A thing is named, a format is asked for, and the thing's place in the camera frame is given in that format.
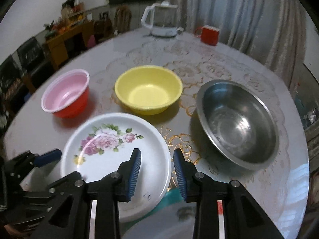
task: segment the screw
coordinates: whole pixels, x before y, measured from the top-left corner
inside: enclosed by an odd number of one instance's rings
[[[111,177],[114,178],[114,179],[116,179],[116,178],[120,177],[120,173],[118,173],[118,172],[112,172],[112,173],[111,173]]]
[[[75,183],[74,183],[74,185],[75,185],[76,187],[81,187],[83,184],[84,184],[84,181],[83,181],[83,180],[77,180],[77,181],[75,181]]]
[[[198,179],[202,179],[202,178],[204,178],[204,176],[205,175],[202,172],[195,173],[195,177],[198,178]]]
[[[239,187],[239,186],[240,186],[240,182],[239,182],[239,181],[237,181],[237,180],[233,180],[233,181],[231,181],[231,182],[230,182],[230,184],[231,184],[233,187],[235,187],[235,188],[237,188],[237,187]]]

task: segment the kettle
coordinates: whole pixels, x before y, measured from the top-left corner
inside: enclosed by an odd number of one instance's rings
[[[150,15],[150,23],[146,23],[147,16]],[[141,25],[150,29],[150,34],[160,37],[174,37],[177,34],[177,5],[169,2],[154,3],[147,6],[141,19]]]

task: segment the kettle handle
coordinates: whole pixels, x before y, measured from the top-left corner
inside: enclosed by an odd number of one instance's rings
[[[151,15],[151,20],[150,20],[150,24],[147,24],[145,21],[146,21],[146,18],[148,16],[148,13],[151,11],[152,15]],[[143,16],[142,16],[142,19],[141,19],[141,24],[142,26],[148,28],[148,29],[152,29],[153,28],[153,24],[154,24],[154,7],[152,6],[147,6],[145,8],[145,11],[143,13]]]

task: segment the yellow bowl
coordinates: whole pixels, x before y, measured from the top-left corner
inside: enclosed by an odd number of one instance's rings
[[[183,91],[181,79],[171,70],[158,66],[138,66],[119,76],[115,94],[141,115],[163,112],[176,102]]]

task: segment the white plate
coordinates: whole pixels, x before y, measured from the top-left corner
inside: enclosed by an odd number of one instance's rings
[[[132,226],[123,239],[192,239],[196,203],[179,202]]]
[[[135,194],[119,202],[121,222],[138,219],[161,201],[171,177],[171,156],[161,134],[147,121],[126,113],[96,116],[82,124],[68,140],[61,160],[61,176],[73,171],[86,182],[100,180],[130,159],[134,148],[142,161]],[[95,217],[92,205],[91,217]]]

